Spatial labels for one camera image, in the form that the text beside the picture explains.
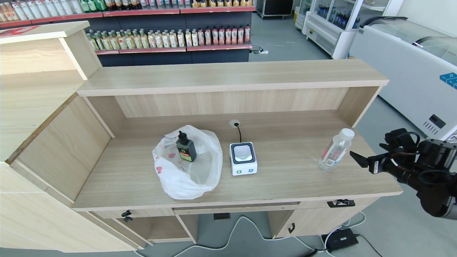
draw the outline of water bottle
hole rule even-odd
[[[324,171],[332,171],[351,146],[354,135],[354,131],[344,128],[338,135],[334,136],[319,160],[319,167]]]

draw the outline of chest freezer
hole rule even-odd
[[[381,18],[359,29],[349,55],[390,79],[379,95],[428,137],[457,142],[457,38]]]

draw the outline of blue sticker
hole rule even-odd
[[[447,80],[457,78],[457,74],[451,72],[440,76],[440,80],[447,83]]]
[[[454,79],[448,79],[446,83],[448,85],[452,86],[452,87],[456,87],[456,85],[457,85],[457,77],[454,78]]]

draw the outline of white bottle cap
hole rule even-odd
[[[356,134],[351,129],[344,128],[340,131],[340,136],[344,139],[351,140]]]

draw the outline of white scanner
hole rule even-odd
[[[232,175],[249,175],[257,173],[257,158],[252,142],[230,144]]]

